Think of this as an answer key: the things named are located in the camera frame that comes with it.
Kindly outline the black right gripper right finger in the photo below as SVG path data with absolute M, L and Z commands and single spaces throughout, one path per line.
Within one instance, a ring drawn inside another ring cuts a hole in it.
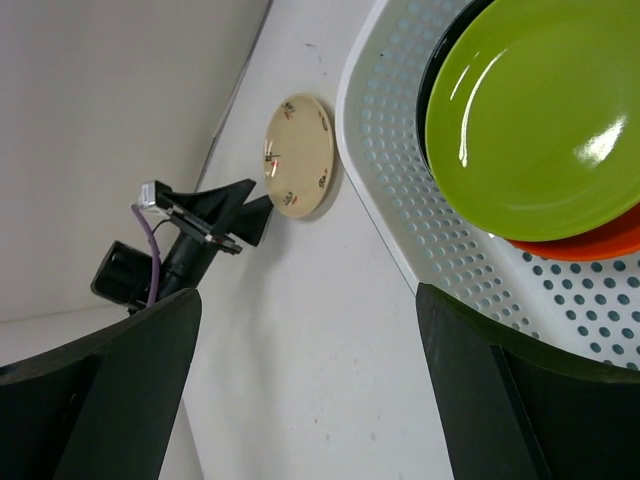
M 639 374 L 502 325 L 421 283 L 422 345 L 457 479 L 636 479 Z

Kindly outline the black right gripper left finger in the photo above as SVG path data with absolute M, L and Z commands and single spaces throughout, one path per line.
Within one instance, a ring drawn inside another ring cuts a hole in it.
M 158 478 L 200 321 L 199 292 L 183 289 L 2 366 L 2 478 Z

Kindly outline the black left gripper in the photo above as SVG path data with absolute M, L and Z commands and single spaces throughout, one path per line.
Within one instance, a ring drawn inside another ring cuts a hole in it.
M 157 200 L 180 233 L 163 264 L 177 263 L 180 249 L 221 250 L 237 255 L 242 248 L 228 232 L 251 246 L 258 246 L 273 210 L 268 195 L 244 203 L 256 186 L 244 179 L 207 191 L 178 193 L 169 185 L 155 181 Z

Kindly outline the cream plate with small motifs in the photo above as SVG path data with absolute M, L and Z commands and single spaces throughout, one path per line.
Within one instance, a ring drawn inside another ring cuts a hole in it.
M 323 202 L 333 175 L 335 140 L 323 105 L 305 93 L 276 108 L 263 144 L 268 196 L 284 216 L 304 218 Z

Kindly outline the orange plate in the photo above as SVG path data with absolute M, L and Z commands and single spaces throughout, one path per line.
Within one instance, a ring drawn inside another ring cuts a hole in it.
M 639 205 L 583 234 L 547 242 L 509 243 L 525 252 L 560 261 L 599 261 L 639 252 Z

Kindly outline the lime green plate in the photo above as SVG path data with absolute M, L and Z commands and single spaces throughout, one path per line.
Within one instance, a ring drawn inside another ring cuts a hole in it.
M 494 1 L 434 83 L 427 156 L 478 228 L 543 242 L 639 201 L 639 5 Z

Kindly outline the black plate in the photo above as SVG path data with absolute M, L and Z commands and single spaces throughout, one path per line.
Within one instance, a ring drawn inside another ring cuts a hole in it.
M 464 6 L 461 11 L 457 13 L 447 24 L 447 28 L 440 35 L 424 69 L 416 103 L 416 136 L 423 163 L 425 164 L 427 172 L 432 179 L 434 179 L 435 176 L 431 169 L 427 154 L 425 125 L 428 103 L 435 85 L 436 77 L 447 55 L 450 53 L 464 31 L 492 3 L 492 0 L 474 0 Z

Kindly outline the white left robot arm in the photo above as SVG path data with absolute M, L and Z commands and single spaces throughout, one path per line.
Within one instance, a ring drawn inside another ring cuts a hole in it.
M 92 292 L 133 314 L 197 287 L 218 254 L 241 253 L 239 241 L 259 245 L 273 203 L 267 195 L 249 200 L 255 186 L 255 181 L 245 179 L 204 192 L 178 193 L 160 181 L 144 183 L 132 211 L 142 223 L 150 251 L 114 242 L 91 282 Z M 165 257 L 145 212 L 162 215 L 164 223 L 179 230 Z

